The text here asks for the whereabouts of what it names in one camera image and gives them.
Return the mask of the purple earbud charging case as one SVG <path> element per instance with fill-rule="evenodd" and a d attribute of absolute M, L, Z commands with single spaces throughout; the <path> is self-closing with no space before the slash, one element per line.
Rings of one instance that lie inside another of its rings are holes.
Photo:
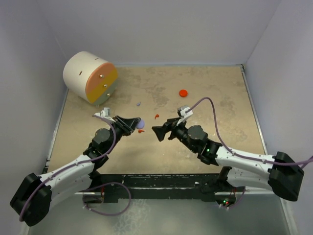
<path fill-rule="evenodd" d="M 138 130 L 141 130 L 144 128 L 144 126 L 145 126 L 145 122 L 144 122 L 144 120 L 141 119 L 140 122 L 137 124 L 136 128 Z"/>

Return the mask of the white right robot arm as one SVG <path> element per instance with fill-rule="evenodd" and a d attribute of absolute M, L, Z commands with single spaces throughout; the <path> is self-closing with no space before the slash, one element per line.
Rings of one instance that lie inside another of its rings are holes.
<path fill-rule="evenodd" d="M 178 118 L 168 119 L 152 130 L 159 141 L 170 133 L 169 140 L 178 139 L 202 163 L 222 167 L 217 180 L 222 191 L 233 187 L 263 188 L 285 200 L 298 200 L 304 170 L 286 153 L 258 155 L 225 147 L 209 139 L 201 126 L 186 128 Z"/>

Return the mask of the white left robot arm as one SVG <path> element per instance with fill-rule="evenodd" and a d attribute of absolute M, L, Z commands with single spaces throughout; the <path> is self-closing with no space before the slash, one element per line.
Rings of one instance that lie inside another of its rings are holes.
<path fill-rule="evenodd" d="M 13 198 L 11 208 L 19 220 L 29 227 L 38 224 L 50 209 L 71 195 L 88 190 L 99 190 L 101 181 L 93 174 L 108 160 L 116 144 L 123 136 L 131 135 L 141 118 L 103 117 L 109 128 L 101 128 L 89 143 L 83 154 L 75 160 L 50 173 L 27 175 Z"/>

